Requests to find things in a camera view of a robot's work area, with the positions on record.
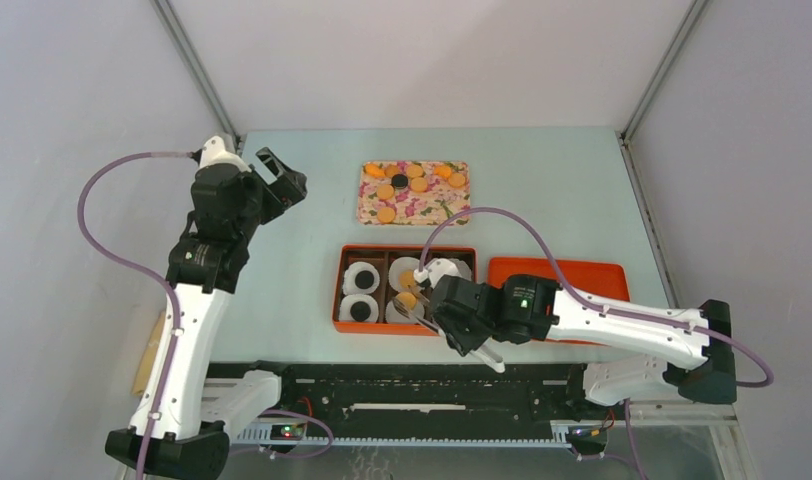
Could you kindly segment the metal tongs white handle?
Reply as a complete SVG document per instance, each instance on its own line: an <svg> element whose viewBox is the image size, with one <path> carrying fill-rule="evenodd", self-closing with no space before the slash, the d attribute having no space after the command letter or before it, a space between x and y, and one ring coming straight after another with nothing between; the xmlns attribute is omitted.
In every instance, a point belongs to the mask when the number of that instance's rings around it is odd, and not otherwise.
<svg viewBox="0 0 812 480"><path fill-rule="evenodd" d="M503 374L506 371L506 365L503 358L487 346L486 343L480 345L476 349L472 349L466 353L461 353L453 342L453 337L446 333L434 320L430 319L426 313L426 307L429 306L429 301L418 290L413 289L411 292L401 292L394 296L392 299L395 311L403 316L406 316L410 321L413 321L434 334L444 339L448 346L456 350L461 356L470 356L478 359L480 362L488 366L496 373Z"/></svg>

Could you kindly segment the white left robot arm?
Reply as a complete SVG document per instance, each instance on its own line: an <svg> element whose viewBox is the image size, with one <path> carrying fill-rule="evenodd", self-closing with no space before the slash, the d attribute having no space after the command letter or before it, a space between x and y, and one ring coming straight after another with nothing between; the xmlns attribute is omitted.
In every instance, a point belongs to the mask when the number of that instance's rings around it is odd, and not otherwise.
<svg viewBox="0 0 812 480"><path fill-rule="evenodd" d="M307 178L267 147L256 157L272 182L216 144L188 156L198 165L193 207L166 274L148 274L167 299L155 363L128 427L111 431L105 445L138 479L216 479L232 441L254 418L266 410L286 416L298 403L297 388L268 372L244 375L209 407L202 399L214 340L250 258L249 244L259 226L306 197Z"/></svg>

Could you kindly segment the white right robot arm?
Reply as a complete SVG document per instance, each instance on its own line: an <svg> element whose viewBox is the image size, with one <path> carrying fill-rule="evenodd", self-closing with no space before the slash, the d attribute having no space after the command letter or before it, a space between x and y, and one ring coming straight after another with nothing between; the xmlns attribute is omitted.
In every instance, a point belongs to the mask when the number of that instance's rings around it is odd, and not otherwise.
<svg viewBox="0 0 812 480"><path fill-rule="evenodd" d="M578 418L667 388L696 403L737 400L730 307L723 301L683 311L649 308L519 274L499 287L444 275L433 282L429 304L432 321L460 355L488 340L583 341L633 352L580 369L563 392L565 408Z"/></svg>

